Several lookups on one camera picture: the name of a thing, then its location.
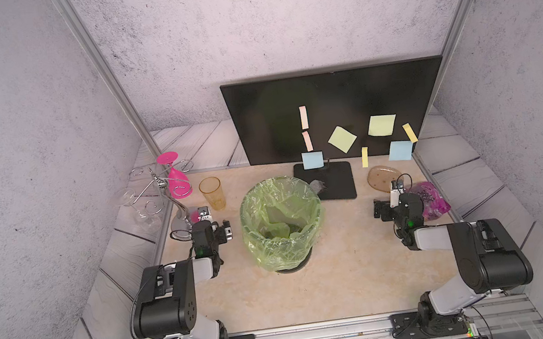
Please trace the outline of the blue sticky note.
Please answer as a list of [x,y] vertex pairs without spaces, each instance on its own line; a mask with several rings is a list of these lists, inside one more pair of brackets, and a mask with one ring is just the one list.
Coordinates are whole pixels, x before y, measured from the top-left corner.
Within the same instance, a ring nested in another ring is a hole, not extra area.
[[304,152],[301,155],[304,170],[324,167],[325,161],[322,151]]
[[389,149],[389,159],[393,161],[411,160],[413,154],[413,145],[411,141],[392,141]]

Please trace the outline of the yellow sticky strip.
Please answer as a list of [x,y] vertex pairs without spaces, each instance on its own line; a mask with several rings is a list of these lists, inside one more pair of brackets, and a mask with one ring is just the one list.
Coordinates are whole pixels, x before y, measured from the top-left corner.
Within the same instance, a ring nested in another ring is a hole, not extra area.
[[419,139],[418,139],[417,135],[415,134],[415,132],[414,132],[414,130],[413,130],[413,128],[412,128],[412,126],[410,124],[408,124],[408,123],[404,124],[402,127],[403,127],[403,130],[405,130],[405,133],[407,134],[408,139],[409,139],[410,142],[412,142],[412,143],[418,142]]
[[368,156],[368,153],[369,153],[369,150],[368,150],[368,147],[362,147],[362,152],[361,152],[361,155],[362,155],[362,167],[365,169],[369,166],[369,156]]

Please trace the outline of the green sticky note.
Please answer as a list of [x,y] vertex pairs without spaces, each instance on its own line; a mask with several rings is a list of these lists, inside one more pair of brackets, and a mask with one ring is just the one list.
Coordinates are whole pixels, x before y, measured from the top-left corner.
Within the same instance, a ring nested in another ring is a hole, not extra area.
[[368,135],[371,137],[387,137],[393,134],[396,115],[377,115],[369,118]]
[[337,126],[331,133],[328,143],[334,146],[337,150],[348,154],[349,150],[351,150],[352,145],[357,139],[358,138],[354,133],[351,133],[341,126]]

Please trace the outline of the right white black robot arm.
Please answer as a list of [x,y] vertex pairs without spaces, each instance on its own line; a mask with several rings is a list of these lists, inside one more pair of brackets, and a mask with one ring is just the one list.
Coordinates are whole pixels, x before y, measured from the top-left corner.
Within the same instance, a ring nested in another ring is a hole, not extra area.
[[531,283],[531,262],[497,219],[447,225],[425,224],[420,196],[375,200],[375,218],[393,222],[400,242],[413,251],[450,250],[458,273],[443,286],[426,291],[415,312],[390,316],[393,339],[428,339],[465,335],[471,327],[464,311],[493,291]]

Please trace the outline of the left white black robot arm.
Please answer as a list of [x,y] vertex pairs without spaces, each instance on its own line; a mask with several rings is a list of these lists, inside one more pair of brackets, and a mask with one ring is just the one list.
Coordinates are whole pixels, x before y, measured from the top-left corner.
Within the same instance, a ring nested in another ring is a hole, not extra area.
[[227,220],[196,222],[186,259],[145,268],[131,308],[133,339],[255,339],[253,334],[229,335],[222,322],[198,310],[196,285],[219,274],[219,248],[232,236]]

